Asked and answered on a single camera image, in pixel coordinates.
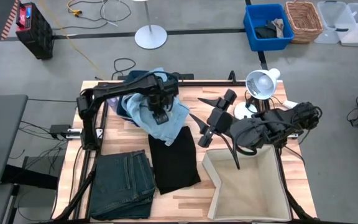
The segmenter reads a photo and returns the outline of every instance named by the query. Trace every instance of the blue plastic crate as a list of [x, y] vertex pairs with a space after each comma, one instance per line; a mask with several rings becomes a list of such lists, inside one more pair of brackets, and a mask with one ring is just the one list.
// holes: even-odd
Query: blue plastic crate
[[[283, 19], [284, 38], [260, 39], [256, 37], [255, 27], [263, 27], [266, 21]], [[260, 4], [246, 6], [244, 27], [252, 51], [283, 50], [294, 38], [292, 28], [280, 4]]]

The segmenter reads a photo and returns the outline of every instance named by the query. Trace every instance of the wooden table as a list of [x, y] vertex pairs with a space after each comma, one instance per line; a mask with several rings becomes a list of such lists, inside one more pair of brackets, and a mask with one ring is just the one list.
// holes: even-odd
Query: wooden table
[[[202, 80], [190, 80], [186, 82], [201, 82]], [[227, 80], [208, 80], [208, 82], [228, 82]], [[82, 88], [91, 88], [98, 84], [97, 81], [85, 81], [83, 82]], [[206, 121], [211, 113], [213, 107], [208, 106], [197, 100], [198, 97], [207, 99], [216, 99], [223, 97], [226, 90], [230, 88], [237, 93], [237, 99], [234, 103], [237, 104], [240, 101], [244, 101], [244, 92], [246, 90], [243, 86], [189, 86], [180, 87], [179, 99], [180, 101], [190, 108], [190, 112]], [[285, 94], [284, 84], [279, 82], [277, 84], [277, 90], [274, 94], [281, 102], [287, 99]], [[273, 98], [274, 106], [276, 108], [282, 108], [282, 105]], [[99, 110], [99, 117], [101, 116], [102, 108]], [[232, 113], [234, 106], [230, 106], [228, 112]], [[197, 124], [190, 118], [187, 117], [185, 125], [189, 126], [194, 137], [197, 150], [197, 168], [201, 178], [201, 183], [198, 183], [192, 187], [176, 190], [168, 194], [160, 195], [156, 190], [155, 197], [152, 204], [151, 216], [147, 220], [139, 220], [140, 222], [202, 222], [210, 221], [207, 218], [209, 205], [213, 193], [215, 191], [214, 185], [208, 177], [201, 161], [204, 158], [204, 154], [208, 149], [221, 149], [226, 148], [223, 140], [217, 136], [213, 139], [208, 149], [199, 147], [197, 145], [198, 140], [201, 137], [199, 134], [199, 128]], [[74, 122], [74, 128], [82, 128], [82, 120], [78, 116], [76, 111]], [[80, 140], [72, 140], [69, 142], [65, 160], [63, 163], [62, 173], [60, 176], [60, 182], [58, 186], [58, 197], [57, 207], [53, 217], [61, 214], [63, 209], [68, 205], [70, 197], [71, 182], [73, 176], [73, 166], [76, 153], [78, 148], [81, 146]], [[288, 140], [287, 146], [294, 151], [300, 153], [300, 148], [297, 140]], [[149, 142], [147, 133], [142, 129], [137, 128], [128, 121], [124, 121], [118, 117], [115, 112], [109, 108], [108, 119], [106, 122], [106, 128], [104, 130], [104, 139], [101, 153], [115, 154], [122, 152], [137, 151], [139, 149], [145, 149], [146, 155], [150, 158]], [[81, 150], [75, 167], [75, 179], [72, 196], [78, 188], [80, 181], [81, 168], [84, 159], [84, 150]], [[289, 191], [298, 201], [298, 203], [304, 208], [304, 210], [311, 216], [316, 216], [314, 210], [313, 199], [311, 197], [308, 179], [306, 176], [305, 168], [299, 158], [292, 155], [287, 150], [283, 150], [282, 153], [283, 168], [285, 177], [287, 179], [287, 185]], [[89, 160], [89, 169], [93, 164], [93, 159]], [[81, 201], [80, 218], [85, 217], [86, 203], [88, 201], [88, 190], [85, 192]]]

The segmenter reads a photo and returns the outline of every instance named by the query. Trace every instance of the desk lamp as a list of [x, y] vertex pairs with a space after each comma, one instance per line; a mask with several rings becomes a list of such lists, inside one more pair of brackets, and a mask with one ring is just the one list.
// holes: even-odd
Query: desk lamp
[[250, 118], [254, 113], [265, 111], [269, 107], [269, 98], [273, 96], [277, 88], [277, 79], [280, 71], [276, 68], [270, 70], [255, 70], [248, 74], [246, 87], [251, 94], [246, 102], [240, 102], [234, 108], [234, 117]]
[[133, 0], [143, 1], [146, 9], [147, 22], [146, 26], [143, 26], [135, 34], [135, 41], [139, 47], [144, 49], [156, 49], [161, 47], [165, 41], [167, 41], [167, 31], [164, 28], [152, 25], [149, 15], [149, 7], [147, 6], [147, 0]]

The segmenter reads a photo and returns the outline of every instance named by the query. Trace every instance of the beige box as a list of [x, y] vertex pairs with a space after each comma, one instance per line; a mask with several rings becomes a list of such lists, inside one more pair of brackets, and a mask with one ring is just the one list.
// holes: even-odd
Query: beige box
[[274, 147], [266, 145], [254, 156], [237, 155], [240, 170], [228, 149], [211, 149], [204, 156], [204, 168], [216, 187], [208, 218], [247, 222], [291, 220]]

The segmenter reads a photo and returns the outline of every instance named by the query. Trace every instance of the concrete floor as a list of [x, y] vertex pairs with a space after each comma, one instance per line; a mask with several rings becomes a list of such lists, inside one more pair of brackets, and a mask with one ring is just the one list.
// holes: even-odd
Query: concrete floor
[[[258, 0], [258, 3], [277, 1], [285, 2]], [[53, 13], [63, 26], [92, 26], [67, 14], [63, 2], [45, 2], [53, 6]], [[143, 5], [126, 2], [132, 15], [119, 23], [118, 28], [69, 29], [68, 33], [136, 31], [145, 23]], [[113, 10], [115, 2], [109, 4]], [[245, 3], [243, 0], [153, 0], [149, 6], [154, 23], [166, 29], [240, 28]], [[83, 9], [96, 17], [99, 6], [84, 5]], [[198, 79], [226, 79], [231, 70], [239, 78], [245, 78], [250, 71], [260, 69], [258, 56], [250, 51], [245, 34], [174, 35], [157, 50], [139, 48], [133, 37], [74, 42], [107, 74], [113, 72], [112, 62], [120, 57], [134, 59], [136, 69], [164, 67], [170, 72], [194, 73]], [[94, 76], [109, 78], [90, 66], [67, 40], [57, 40], [53, 53], [53, 59], [40, 61], [20, 42], [0, 42], [0, 94], [24, 93], [31, 98], [74, 100], [83, 80], [92, 80]], [[318, 127], [301, 146], [318, 216], [322, 220], [358, 223], [358, 128], [352, 128], [346, 121], [346, 114], [355, 107], [358, 96], [358, 48], [339, 44], [289, 45], [283, 51], [265, 52], [265, 55], [268, 67], [282, 72], [289, 100], [310, 101], [324, 113]], [[23, 120], [41, 126], [70, 124], [74, 111], [72, 103], [30, 101]], [[11, 156], [20, 154], [23, 149], [26, 156], [37, 156], [54, 144], [19, 133]], [[19, 166], [22, 158], [9, 163]], [[48, 164], [40, 164], [37, 169], [47, 171]], [[48, 196], [43, 198], [27, 195], [21, 205], [22, 213], [34, 220], [47, 219], [53, 192], [45, 194]], [[15, 222], [30, 223], [19, 215]]]

